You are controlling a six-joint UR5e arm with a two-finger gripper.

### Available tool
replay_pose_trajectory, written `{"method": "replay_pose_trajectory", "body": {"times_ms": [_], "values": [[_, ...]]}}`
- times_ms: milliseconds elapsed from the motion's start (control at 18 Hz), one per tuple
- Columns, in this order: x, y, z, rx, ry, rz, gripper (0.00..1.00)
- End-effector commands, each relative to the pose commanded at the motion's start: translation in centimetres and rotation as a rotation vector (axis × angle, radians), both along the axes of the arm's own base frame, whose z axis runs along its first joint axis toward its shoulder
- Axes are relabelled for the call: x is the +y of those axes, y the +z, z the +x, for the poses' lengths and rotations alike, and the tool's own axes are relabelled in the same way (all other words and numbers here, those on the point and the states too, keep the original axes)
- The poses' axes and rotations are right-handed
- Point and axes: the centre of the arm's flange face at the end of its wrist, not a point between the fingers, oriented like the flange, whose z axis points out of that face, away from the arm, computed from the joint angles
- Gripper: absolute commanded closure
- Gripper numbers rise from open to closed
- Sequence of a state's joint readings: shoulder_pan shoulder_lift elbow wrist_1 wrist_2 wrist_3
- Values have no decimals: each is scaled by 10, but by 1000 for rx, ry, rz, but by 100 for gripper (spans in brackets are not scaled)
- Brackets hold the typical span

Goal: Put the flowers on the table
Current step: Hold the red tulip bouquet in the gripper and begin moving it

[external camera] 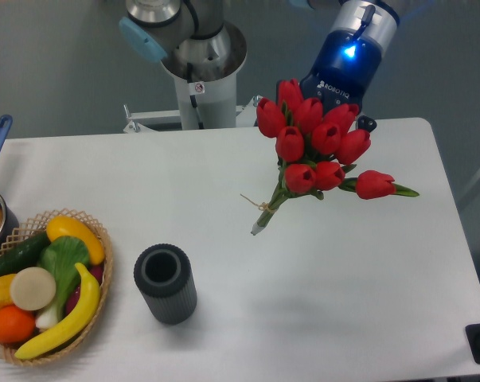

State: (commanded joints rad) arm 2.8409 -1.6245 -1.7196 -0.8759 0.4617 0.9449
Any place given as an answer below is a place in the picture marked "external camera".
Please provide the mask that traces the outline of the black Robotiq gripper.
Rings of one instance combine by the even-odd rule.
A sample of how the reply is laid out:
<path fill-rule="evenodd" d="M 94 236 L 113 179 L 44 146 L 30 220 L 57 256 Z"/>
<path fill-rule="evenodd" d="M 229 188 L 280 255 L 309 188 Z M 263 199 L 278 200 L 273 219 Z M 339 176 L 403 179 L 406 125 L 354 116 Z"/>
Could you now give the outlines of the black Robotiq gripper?
<path fill-rule="evenodd" d="M 342 104 L 363 106 L 365 93 L 381 63 L 382 51 L 371 41 L 353 39 L 345 30 L 330 33 L 310 70 L 299 82 L 303 96 L 317 98 L 323 111 Z M 374 131 L 377 121 L 360 115 L 356 128 Z"/>

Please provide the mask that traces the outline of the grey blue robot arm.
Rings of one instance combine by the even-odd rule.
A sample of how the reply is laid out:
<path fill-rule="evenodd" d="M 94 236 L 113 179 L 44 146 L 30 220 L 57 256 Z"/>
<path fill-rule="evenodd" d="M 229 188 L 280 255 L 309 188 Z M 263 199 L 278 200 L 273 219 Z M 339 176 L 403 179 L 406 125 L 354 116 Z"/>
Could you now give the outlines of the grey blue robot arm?
<path fill-rule="evenodd" d="M 296 84 L 329 111 L 361 104 L 410 8 L 408 1 L 342 1 L 312 64 Z M 178 106 L 127 113 L 127 131 L 185 130 L 256 124 L 260 98 L 240 106 L 236 76 L 248 56 L 243 32 L 225 16 L 222 1 L 129 1 L 119 29 L 144 60 L 160 64 L 174 81 Z"/>

